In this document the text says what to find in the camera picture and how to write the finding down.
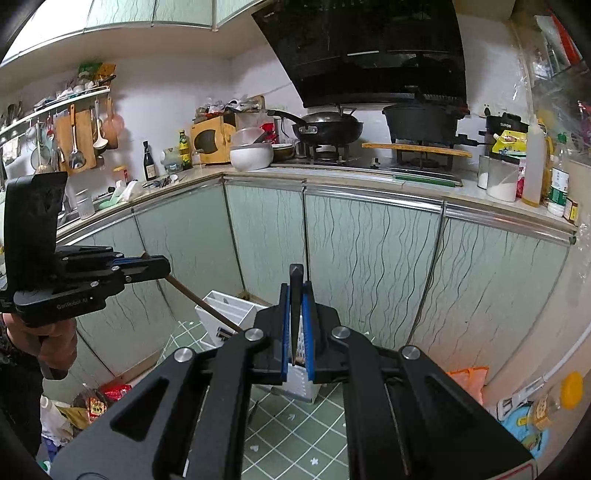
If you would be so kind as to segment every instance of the human hand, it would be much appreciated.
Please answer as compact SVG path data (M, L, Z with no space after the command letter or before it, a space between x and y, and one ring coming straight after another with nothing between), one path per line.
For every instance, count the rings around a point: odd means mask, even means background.
M48 367L69 370L76 360L76 320L61 320L39 328L28 328L15 313L3 313L8 338L19 350L36 356ZM43 343L39 337L47 336Z

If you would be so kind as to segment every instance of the soy sauce bottle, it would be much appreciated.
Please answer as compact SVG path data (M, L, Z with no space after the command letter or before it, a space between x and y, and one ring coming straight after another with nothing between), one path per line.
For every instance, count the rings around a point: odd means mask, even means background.
M146 180L154 180L157 177L156 165L154 165L154 159L150 153L147 140L144 142L144 174L146 176Z

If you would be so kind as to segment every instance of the white bottle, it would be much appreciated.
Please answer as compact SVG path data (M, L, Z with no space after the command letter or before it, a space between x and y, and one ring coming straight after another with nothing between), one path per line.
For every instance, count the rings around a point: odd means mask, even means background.
M552 215L562 217L564 215L564 206L566 205L566 196L569 192L568 167L570 153L566 146L566 134L558 134L557 143L557 161L552 168L552 183L550 185L550 194L548 195L548 211Z
M546 140L542 128L533 123L527 131L527 149L525 158L525 180L521 200L527 205L540 205L542 178L546 163Z

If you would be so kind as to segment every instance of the person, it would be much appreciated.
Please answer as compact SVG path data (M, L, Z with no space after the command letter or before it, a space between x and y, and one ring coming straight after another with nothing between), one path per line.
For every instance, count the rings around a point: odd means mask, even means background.
M76 360L76 320L27 328L16 314L3 313L0 322L0 408L23 446L33 455L41 444L39 401L43 375L39 361L69 370ZM39 336L48 338L39 342Z

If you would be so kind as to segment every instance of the blue gripper pad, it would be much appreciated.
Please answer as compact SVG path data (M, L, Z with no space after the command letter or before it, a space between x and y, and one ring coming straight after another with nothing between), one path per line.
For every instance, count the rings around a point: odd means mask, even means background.
M314 381L314 337L310 314L310 300L308 294L303 294L301 302L302 329L304 330L304 353L306 354L306 371L308 380Z
M283 357L281 359L281 379L287 382L287 357L290 345L290 288L287 287L287 302L283 312Z

